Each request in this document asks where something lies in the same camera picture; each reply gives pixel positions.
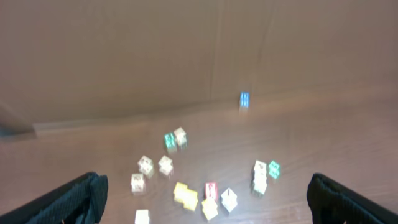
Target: green cube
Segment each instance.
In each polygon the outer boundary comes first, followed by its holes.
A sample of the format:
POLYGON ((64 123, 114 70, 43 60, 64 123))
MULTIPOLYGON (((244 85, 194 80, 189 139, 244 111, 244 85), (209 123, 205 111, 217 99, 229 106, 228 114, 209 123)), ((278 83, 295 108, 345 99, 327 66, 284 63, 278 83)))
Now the green cube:
POLYGON ((274 179, 277 179, 278 176, 279 176, 279 170, 270 170, 268 173, 269 173, 269 175, 270 175, 271 177, 273 177, 274 179))
POLYGON ((276 163, 275 161, 271 161, 271 163, 268 165, 269 168, 269 175, 271 177, 273 177, 274 179, 277 179, 280 172, 279 172, 279 168, 280 165, 278 163, 276 163))
POLYGON ((276 163, 275 161, 271 161, 271 163, 268 165, 270 170, 279 170, 280 165, 276 163))
POLYGON ((167 151, 172 152, 177 150, 173 133, 168 133, 164 136, 164 143, 166 145, 167 151))

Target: red cube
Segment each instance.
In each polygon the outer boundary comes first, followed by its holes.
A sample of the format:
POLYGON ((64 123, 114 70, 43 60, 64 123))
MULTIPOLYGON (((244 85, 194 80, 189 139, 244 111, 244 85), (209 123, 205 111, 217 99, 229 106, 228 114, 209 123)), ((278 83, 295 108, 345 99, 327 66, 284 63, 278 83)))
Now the red cube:
POLYGON ((217 201, 217 184, 215 182, 206 183, 205 193, 206 198, 212 198, 217 201))

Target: wooden surface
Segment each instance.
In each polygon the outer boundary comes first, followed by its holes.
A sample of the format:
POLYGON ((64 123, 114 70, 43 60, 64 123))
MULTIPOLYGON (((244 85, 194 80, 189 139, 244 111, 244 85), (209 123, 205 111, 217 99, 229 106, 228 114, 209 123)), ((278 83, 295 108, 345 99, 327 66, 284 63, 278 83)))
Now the wooden surface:
POLYGON ((306 191, 321 172, 398 213, 398 89, 393 80, 314 88, 237 103, 194 106, 92 126, 41 133, 0 143, 0 213, 21 206, 88 172, 106 174, 109 192, 101 223, 132 223, 149 209, 152 223, 206 223, 201 206, 185 211, 172 190, 181 181, 204 194, 205 182, 231 187, 238 206, 220 206, 212 223, 310 223, 306 191), (165 154, 163 135, 182 126, 188 147, 171 156, 175 175, 158 172, 146 195, 130 192, 130 177, 144 154, 165 154), (264 198, 250 193, 256 159, 281 165, 264 198))
POLYGON ((118 118, 395 75, 397 16, 396 0, 2 0, 0 105, 118 118))

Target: blue cube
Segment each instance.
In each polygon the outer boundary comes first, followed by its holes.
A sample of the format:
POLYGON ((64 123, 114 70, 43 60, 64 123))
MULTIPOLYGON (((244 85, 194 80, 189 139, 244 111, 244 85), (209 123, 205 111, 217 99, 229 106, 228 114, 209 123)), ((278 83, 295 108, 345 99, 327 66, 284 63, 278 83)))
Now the blue cube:
POLYGON ((250 94, 248 92, 241 92, 241 108, 249 108, 250 94))

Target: cube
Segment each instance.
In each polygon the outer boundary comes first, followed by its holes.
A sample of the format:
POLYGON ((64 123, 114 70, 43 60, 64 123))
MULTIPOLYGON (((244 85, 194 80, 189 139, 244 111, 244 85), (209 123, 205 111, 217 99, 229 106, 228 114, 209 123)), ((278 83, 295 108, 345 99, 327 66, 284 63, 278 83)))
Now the cube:
POLYGON ((140 167, 139 172, 143 173, 148 179, 150 179, 154 175, 155 170, 152 166, 143 166, 140 167))
POLYGON ((168 133, 164 136, 164 142, 168 153, 177 152, 177 145, 173 133, 168 133))
POLYGON ((180 182, 177 182, 175 184, 175 188, 174 188, 174 200, 176 202, 180 202, 183 203, 183 198, 184 198, 184 191, 188 189, 188 186, 185 184, 182 184, 180 182))
POLYGON ((165 175, 166 177, 170 177, 173 175, 173 165, 163 165, 159 168, 159 172, 165 175))
POLYGON ((271 161, 271 163, 268 166, 269 168, 269 175, 273 177, 274 179, 277 179, 280 172, 280 165, 276 163, 275 161, 271 161))
POLYGON ((149 211, 148 210, 137 210, 135 224, 149 224, 149 211))
POLYGON ((170 159, 167 156, 162 156, 162 158, 160 159, 160 161, 158 162, 159 166, 166 166, 166 165, 171 165, 173 164, 173 160, 170 159))
POLYGON ((248 92, 241 92, 240 107, 249 108, 250 94, 248 92))
POLYGON ((278 176, 279 176, 279 170, 270 170, 270 171, 269 171, 269 175, 270 175, 271 177, 273 177, 274 179, 277 179, 278 176))
POLYGON ((142 156, 141 157, 141 159, 138 161, 138 165, 140 167, 143 167, 143 166, 154 166, 154 164, 152 162, 152 159, 149 159, 146 156, 142 156))
POLYGON ((195 211, 197 208, 197 204, 198 204, 198 199, 197 198, 186 198, 184 199, 184 208, 191 210, 191 211, 195 211))
POLYGON ((149 159, 146 156, 143 156, 138 161, 139 172, 142 172, 146 177, 151 178, 154 174, 154 164, 152 159, 149 159))
POLYGON ((221 194, 222 200, 236 200, 238 196, 230 189, 226 189, 223 194, 221 194))
POLYGON ((217 209, 205 209, 204 208, 202 211, 203 211, 203 214, 205 214, 206 219, 208 221, 218 215, 217 209))
POLYGON ((259 193, 260 195, 264 195, 267 190, 267 182, 257 182, 254 184, 253 191, 259 193))
POLYGON ((203 208, 206 209, 217 209, 217 203, 212 198, 207 198, 206 200, 201 202, 203 208))
POLYGON ((174 131, 175 142, 177 145, 183 149, 187 145, 187 134, 181 127, 174 131))
POLYGON ((275 161, 271 161, 269 164, 269 169, 270 170, 279 170, 280 165, 276 163, 275 161))
POLYGON ((238 203, 237 203, 237 201, 236 200, 228 200, 228 201, 223 201, 223 206, 224 206, 224 208, 225 209, 227 209, 227 211, 229 212, 229 213, 231 213, 232 212, 232 210, 234 210, 234 208, 238 205, 238 203))
POLYGON ((185 209, 195 211, 198 204, 198 192, 185 189, 183 191, 183 204, 185 209))
POLYGON ((134 194, 145 192, 145 180, 143 174, 131 175, 131 192, 134 194))
POLYGON ((256 163, 254 164, 253 170, 256 173, 267 174, 267 164, 265 162, 257 160, 256 163))
POLYGON ((267 182, 267 175, 254 173, 253 184, 256 185, 258 183, 267 182))
POLYGON ((205 184, 205 195, 206 198, 212 198, 214 201, 217 201, 217 184, 215 182, 205 184))
POLYGON ((231 212, 238 205, 238 202, 236 201, 237 197, 238 196, 236 196, 230 188, 226 189, 226 191, 221 194, 221 203, 228 212, 231 212))
POLYGON ((202 201, 201 204, 203 206, 202 211, 205 214, 207 220, 211 220, 218 215, 217 203, 212 198, 208 198, 202 201))

